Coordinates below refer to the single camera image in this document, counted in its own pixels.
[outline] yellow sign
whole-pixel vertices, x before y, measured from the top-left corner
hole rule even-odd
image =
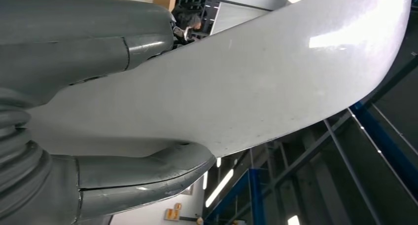
[[[167,209],[165,220],[178,221],[180,220],[180,210],[178,209]]]

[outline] person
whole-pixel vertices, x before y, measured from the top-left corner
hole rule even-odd
[[[202,19],[200,18],[201,9],[190,9],[184,5],[176,6],[172,11],[172,19],[175,23],[173,33],[179,41],[183,39],[187,43],[193,41],[191,30],[202,28]]]

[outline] metal frame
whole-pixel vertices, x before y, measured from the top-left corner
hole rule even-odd
[[[346,154],[344,153],[344,150],[343,150],[343,148],[341,147],[340,142],[339,142],[339,141],[338,141],[338,139],[337,139],[337,136],[335,136],[334,131],[332,130],[331,126],[329,125],[328,120],[327,120],[327,119],[325,119],[325,120],[324,120],[324,123],[325,123],[325,125],[326,125],[326,127],[327,127],[327,129],[328,129],[329,134],[331,135],[332,140],[334,141],[334,144],[335,144],[335,146],[336,146],[336,148],[337,148],[338,152],[340,153],[341,157],[343,158],[344,164],[345,164],[345,165],[346,165],[346,167],[348,168],[348,171],[350,172],[351,177],[353,178],[354,183],[355,183],[355,185],[356,185],[356,186],[357,186],[357,188],[358,188],[358,190],[359,190],[359,192],[360,192],[360,194],[361,194],[361,197],[363,197],[364,202],[365,202],[365,203],[366,203],[366,205],[367,205],[367,208],[370,210],[370,213],[372,214],[373,219],[375,220],[375,223],[376,223],[377,225],[382,225],[382,224],[383,224],[383,223],[382,223],[382,220],[381,220],[381,218],[380,218],[379,214],[377,213],[376,208],[374,207],[374,205],[373,205],[373,203],[371,202],[371,200],[370,200],[369,196],[367,195],[367,192],[364,190],[363,185],[361,184],[361,182],[360,182],[360,180],[359,180],[359,178],[358,178],[357,174],[355,173],[355,171],[354,171],[354,169],[353,169],[353,167],[352,167],[352,165],[351,165],[350,161],[348,160],[348,158],[347,158]]]

